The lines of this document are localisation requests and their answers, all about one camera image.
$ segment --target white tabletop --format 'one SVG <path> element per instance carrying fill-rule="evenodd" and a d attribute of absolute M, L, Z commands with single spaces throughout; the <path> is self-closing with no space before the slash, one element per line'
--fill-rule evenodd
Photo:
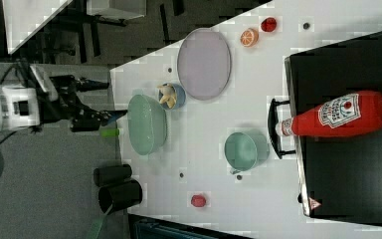
<path fill-rule="evenodd" d="M 2 0 L 8 54 L 13 54 L 73 0 Z"/>
<path fill-rule="evenodd" d="M 270 16 L 279 20 L 276 31 L 261 32 L 253 48 L 242 47 L 241 33 L 258 28 Z M 301 26 L 305 22 L 311 24 L 307 31 Z M 184 108 L 167 114 L 171 133 L 149 158 L 132 149 L 127 119 L 118 121 L 125 132 L 120 137 L 122 160 L 132 166 L 133 177 L 144 188 L 143 202 L 128 212 L 251 238 L 377 238 L 382 228 L 305 217 L 296 200 L 294 155 L 280 160 L 271 147 L 269 159 L 242 173 L 243 180 L 238 181 L 229 173 L 223 143 L 231 132 L 245 127 L 257 127 L 268 136 L 269 102 L 287 96 L 284 58 L 382 31 L 382 1 L 276 0 L 212 29 L 225 36 L 232 55 L 231 78 L 222 96 L 207 102 L 187 96 Z M 175 43 L 113 69 L 115 107 L 125 109 L 134 89 L 156 98 L 157 85 L 178 82 L 175 63 L 180 46 Z M 289 116 L 284 110 L 280 118 Z M 285 149 L 292 149 L 291 139 Z M 197 192 L 209 199 L 203 209 L 190 205 Z"/>

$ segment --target mint green bowl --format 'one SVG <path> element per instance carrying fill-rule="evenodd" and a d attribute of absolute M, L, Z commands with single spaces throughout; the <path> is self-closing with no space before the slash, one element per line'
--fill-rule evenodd
<path fill-rule="evenodd" d="M 257 129 L 234 132 L 226 139 L 225 156 L 232 174 L 248 171 L 269 157 L 268 142 Z"/>
<path fill-rule="evenodd" d="M 160 103 L 146 95 L 135 95 L 128 105 L 129 140 L 140 155 L 161 147 L 167 136 L 166 112 Z"/>

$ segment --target black chair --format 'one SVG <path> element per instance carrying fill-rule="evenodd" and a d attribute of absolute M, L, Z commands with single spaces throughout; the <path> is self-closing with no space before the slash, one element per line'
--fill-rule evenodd
<path fill-rule="evenodd" d="M 119 27 L 125 27 L 125 20 L 119 19 L 112 21 L 104 19 L 102 16 L 91 16 L 87 14 L 87 0 L 73 1 L 66 9 L 64 9 L 51 23 L 46 26 L 45 32 L 57 34 L 61 31 L 74 32 L 79 36 L 80 58 L 81 63 L 87 61 L 86 41 L 84 33 L 84 24 L 89 24 L 92 30 L 92 41 L 94 56 L 100 55 L 100 42 L 98 38 L 97 24 L 107 24 Z M 71 53 L 69 50 L 52 49 L 52 53 Z"/>

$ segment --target ketchup label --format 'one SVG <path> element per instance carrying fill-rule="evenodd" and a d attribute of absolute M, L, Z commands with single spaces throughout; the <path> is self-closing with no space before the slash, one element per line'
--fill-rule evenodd
<path fill-rule="evenodd" d="M 282 122 L 282 132 L 284 133 L 284 136 L 294 135 L 292 131 L 292 122 L 293 118 L 287 119 Z"/>
<path fill-rule="evenodd" d="M 331 128 L 342 126 L 361 118 L 358 94 L 350 94 L 325 103 L 318 110 L 318 120 Z"/>

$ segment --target black cylinder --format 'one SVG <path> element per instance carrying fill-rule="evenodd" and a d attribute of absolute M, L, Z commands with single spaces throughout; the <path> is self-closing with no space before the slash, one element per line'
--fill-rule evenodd
<path fill-rule="evenodd" d="M 112 205 L 108 214 L 139 204 L 141 201 L 141 186 L 133 179 L 120 184 L 101 187 L 98 192 L 98 204 L 102 212 L 107 212 Z"/>
<path fill-rule="evenodd" d="M 132 169 L 128 164 L 96 168 L 94 172 L 95 185 L 102 187 L 120 183 L 131 177 L 131 175 Z"/>

